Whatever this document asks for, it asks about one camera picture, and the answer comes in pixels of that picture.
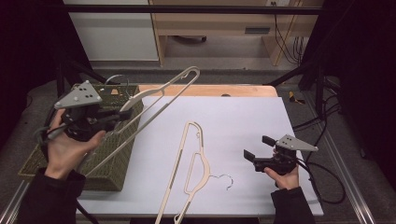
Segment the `white plastic hanger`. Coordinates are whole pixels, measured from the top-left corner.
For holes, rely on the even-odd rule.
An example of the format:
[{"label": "white plastic hanger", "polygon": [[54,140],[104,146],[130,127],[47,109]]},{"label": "white plastic hanger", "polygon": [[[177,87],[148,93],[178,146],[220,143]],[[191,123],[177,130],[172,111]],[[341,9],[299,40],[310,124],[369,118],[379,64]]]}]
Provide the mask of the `white plastic hanger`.
[{"label": "white plastic hanger", "polygon": [[132,125],[136,120],[138,120],[144,113],[146,113],[146,111],[148,111],[150,108],[152,108],[157,102],[159,102],[165,95],[165,90],[168,86],[174,84],[175,82],[187,77],[190,72],[194,72],[195,73],[195,77],[185,85],[185,87],[178,93],[175,95],[174,98],[172,98],[168,103],[166,103],[163,107],[161,107],[151,118],[149,118],[144,124],[141,124],[140,127],[133,133],[131,134],[131,136],[129,136],[121,145],[119,145],[113,152],[110,153],[110,155],[108,155],[104,160],[102,160],[97,166],[95,166],[92,170],[90,170],[86,176],[91,175],[93,172],[95,172],[96,170],[98,170],[100,167],[102,167],[107,161],[109,161],[111,158],[113,158],[117,153],[120,152],[120,150],[122,150],[124,148],[124,146],[126,146],[127,144],[129,144],[132,140],[134,140],[134,138],[144,129],[146,128],[146,126],[148,126],[155,118],[157,118],[158,115],[160,115],[166,107],[168,107],[170,104],[172,104],[176,98],[183,93],[183,91],[185,91],[200,75],[200,70],[198,67],[192,66],[189,67],[187,69],[185,69],[184,71],[182,71],[180,74],[178,74],[177,76],[175,76],[174,78],[172,78],[170,81],[168,81],[167,83],[165,83],[164,85],[162,85],[160,88],[157,89],[151,89],[151,90],[146,90],[146,91],[141,91],[139,92],[137,95],[135,96],[130,96],[129,100],[123,105],[123,107],[121,108],[120,112],[122,111],[126,111],[129,110],[130,108],[132,108],[132,106],[134,106],[136,103],[140,102],[143,98],[145,98],[146,96],[150,96],[156,92],[161,92],[162,96],[160,96],[158,99],[155,100],[154,103],[152,103],[150,106],[148,106],[147,108],[145,108],[139,115],[137,115],[135,118],[133,118],[131,121],[128,122],[128,124],[126,124],[124,127],[122,127],[120,130],[118,131],[114,131],[110,134],[121,134],[125,129],[127,129],[130,125]]},{"label": "white plastic hanger", "polygon": [[[186,194],[189,195],[189,198],[188,198],[187,201],[185,202],[184,207],[183,207],[183,209],[181,210],[180,214],[178,214],[178,215],[176,215],[176,216],[174,217],[174,222],[175,222],[175,224],[181,223],[181,221],[182,221],[184,215],[185,215],[186,212],[187,212],[187,209],[189,208],[189,206],[190,206],[190,204],[191,204],[191,201],[192,201],[192,199],[193,199],[195,193],[196,193],[198,190],[200,190],[201,188],[204,187],[204,185],[205,185],[205,184],[207,183],[207,181],[209,180],[209,177],[210,177],[210,176],[214,176],[214,175],[211,175],[211,174],[210,174],[209,161],[207,160],[207,158],[205,157],[205,154],[204,154],[204,136],[203,136],[202,128],[201,128],[201,126],[200,126],[198,123],[196,123],[196,122],[194,122],[194,121],[189,121],[189,122],[187,122],[186,125],[184,126],[184,132],[183,132],[183,136],[182,136],[182,138],[181,138],[180,147],[179,147],[179,149],[178,149],[177,159],[176,159],[176,161],[175,161],[175,165],[174,165],[174,168],[173,168],[173,171],[172,171],[172,174],[171,174],[171,178],[169,179],[169,183],[168,183],[168,186],[167,186],[167,188],[166,188],[166,192],[165,192],[165,194],[164,194],[164,196],[163,196],[163,202],[162,202],[162,204],[161,204],[160,211],[158,212],[157,219],[155,220],[155,224],[159,224],[160,221],[161,221],[161,218],[163,217],[163,211],[164,211],[164,209],[165,209],[166,203],[167,203],[167,201],[168,201],[170,192],[171,192],[171,190],[172,190],[172,187],[173,187],[173,184],[174,184],[174,181],[175,181],[175,177],[176,177],[176,174],[177,174],[177,168],[178,168],[178,165],[179,165],[179,163],[180,163],[181,154],[182,154],[182,152],[183,152],[184,144],[185,144],[185,142],[186,142],[186,136],[187,136],[188,130],[189,130],[189,128],[190,128],[191,125],[194,126],[194,127],[198,130],[197,136],[198,136],[198,138],[199,138],[199,151],[195,152],[195,153],[193,154],[192,158],[191,158],[191,163],[190,163],[190,168],[189,168],[189,172],[188,172],[188,175],[187,175],[187,180],[186,180],[186,183],[185,183],[185,185],[184,185],[184,192],[185,192]],[[194,163],[194,160],[195,160],[195,156],[196,156],[196,155],[199,155],[200,158],[201,158],[202,164],[203,164],[203,166],[204,166],[204,174],[203,174],[203,177],[202,177],[201,181],[194,187],[193,190],[187,190],[188,185],[189,185],[189,182],[190,182],[190,176],[191,176],[192,166],[193,166],[193,163]]]}]

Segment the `gray floor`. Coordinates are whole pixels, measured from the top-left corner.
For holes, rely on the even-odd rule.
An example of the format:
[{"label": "gray floor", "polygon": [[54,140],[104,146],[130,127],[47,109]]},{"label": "gray floor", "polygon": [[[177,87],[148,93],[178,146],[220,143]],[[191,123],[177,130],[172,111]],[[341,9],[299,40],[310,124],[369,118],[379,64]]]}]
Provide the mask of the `gray floor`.
[{"label": "gray floor", "polygon": [[[92,63],[104,76],[114,74],[128,75],[134,83],[163,83],[176,74],[176,71],[196,65],[202,69],[197,83],[212,84],[262,84],[286,74],[295,65],[286,60],[273,67],[259,37],[219,37],[209,36],[205,43],[197,40],[170,38],[165,64],[160,67],[156,62],[120,62]],[[314,91],[299,91],[296,87],[299,77],[292,78],[276,88],[284,99],[292,126],[312,119],[315,114],[310,104],[298,104],[289,101],[289,92],[293,91],[297,99],[310,102]],[[0,211],[11,200],[21,179],[17,176],[30,151],[35,146],[33,132],[42,125],[47,111],[56,100],[56,87],[52,81],[29,92],[31,102],[21,115],[20,122],[13,130],[7,144],[0,151]],[[329,105],[336,104],[336,99]],[[296,137],[314,144],[323,127],[311,126],[296,132]],[[318,144],[319,152],[311,161],[317,162],[339,174],[337,165],[332,161],[336,148],[351,173],[369,214],[375,221],[359,220],[359,209],[354,207],[356,199],[352,194],[341,204],[323,204],[324,216],[317,217],[318,223],[396,223],[396,193],[382,175],[375,161],[361,158],[359,144],[345,117],[340,113],[332,114],[328,119],[327,134]],[[312,167],[318,188],[323,198],[330,201],[339,199],[341,189],[327,173]],[[262,223],[271,223],[271,217],[262,219]]]}]

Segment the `human hand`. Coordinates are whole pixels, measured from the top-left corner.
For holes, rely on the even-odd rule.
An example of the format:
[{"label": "human hand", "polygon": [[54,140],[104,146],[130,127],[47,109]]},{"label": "human hand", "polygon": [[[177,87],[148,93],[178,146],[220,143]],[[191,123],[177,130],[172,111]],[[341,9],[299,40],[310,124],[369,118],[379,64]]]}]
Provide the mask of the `human hand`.
[{"label": "human hand", "polygon": [[296,167],[290,173],[285,175],[279,175],[269,167],[265,167],[264,172],[275,180],[279,189],[295,189],[300,187],[298,165],[296,165]]},{"label": "human hand", "polygon": [[[57,111],[50,131],[61,125],[63,113],[64,109]],[[48,143],[49,165],[45,175],[65,180],[69,173],[81,163],[84,156],[100,145],[105,134],[105,131],[100,131],[88,142],[79,142],[69,138],[64,132],[60,133]]]}]

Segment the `green tray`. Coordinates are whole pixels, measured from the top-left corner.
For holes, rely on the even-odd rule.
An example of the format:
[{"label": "green tray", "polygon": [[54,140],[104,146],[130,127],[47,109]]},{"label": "green tray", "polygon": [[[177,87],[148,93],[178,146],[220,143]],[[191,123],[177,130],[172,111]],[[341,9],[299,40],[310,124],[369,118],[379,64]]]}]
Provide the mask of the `green tray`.
[{"label": "green tray", "polygon": [[[98,85],[92,84],[93,87],[99,92],[103,102],[101,107],[104,109],[120,109],[128,100],[129,95],[136,95],[139,93],[137,86],[121,86],[121,85]],[[116,130],[120,130],[129,121],[135,118],[143,110],[143,103],[140,101],[133,107],[133,115],[131,119],[123,121]],[[90,161],[86,162],[82,169],[82,174],[87,174],[99,162],[105,159],[112,151],[121,145],[128,136],[132,135],[137,130],[139,120],[137,119],[134,124],[129,126],[120,134],[110,135],[99,148],[95,150],[95,155]],[[121,191],[126,172],[128,169],[129,159],[131,157],[134,140],[125,145],[116,156],[111,158],[105,165],[99,168],[94,173],[87,177],[85,183],[85,190],[101,190],[101,191]],[[47,161],[41,153],[40,146],[37,145],[28,160],[22,166],[18,175],[26,181],[31,181],[35,176],[37,169],[46,167]]]}]

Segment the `table surface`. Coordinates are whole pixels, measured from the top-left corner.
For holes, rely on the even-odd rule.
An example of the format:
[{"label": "table surface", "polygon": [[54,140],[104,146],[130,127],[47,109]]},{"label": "table surface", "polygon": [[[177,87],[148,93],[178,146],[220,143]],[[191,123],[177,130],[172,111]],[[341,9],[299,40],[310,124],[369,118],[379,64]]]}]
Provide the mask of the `table surface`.
[{"label": "table surface", "polygon": [[[141,86],[141,91],[152,86]],[[193,198],[186,217],[261,217],[275,212],[270,193],[276,190],[274,181],[254,171],[251,162],[243,158],[243,149],[257,157],[272,157],[272,148],[261,142],[263,135],[279,139],[293,135],[283,101],[272,87],[264,86],[191,86],[192,95],[180,96],[161,115],[150,123],[134,140],[124,188],[120,192],[84,191],[79,198],[82,206],[92,214],[106,217],[156,217],[177,158],[183,129],[187,121],[195,121],[203,128],[205,156],[210,174],[230,175],[233,186],[226,190],[228,177],[210,177]],[[245,97],[247,92],[267,92],[262,96]],[[219,97],[224,93],[239,97]],[[165,96],[142,116],[141,125],[173,97]],[[145,106],[158,97],[146,97]],[[194,152],[198,150],[196,129],[190,128],[185,150],[180,160],[174,186],[165,207],[164,217],[178,214],[188,195],[184,193],[187,172]],[[199,182],[203,166],[199,158],[193,161],[192,189]],[[323,215],[317,197],[300,169],[300,184],[308,204],[316,216]]]},{"label": "table surface", "polygon": [[[161,85],[139,85],[140,91],[156,89]],[[176,95],[184,85],[171,85],[166,89],[165,95]],[[276,89],[272,86],[257,85],[190,85],[182,96],[249,96],[249,97],[277,97]]]}]

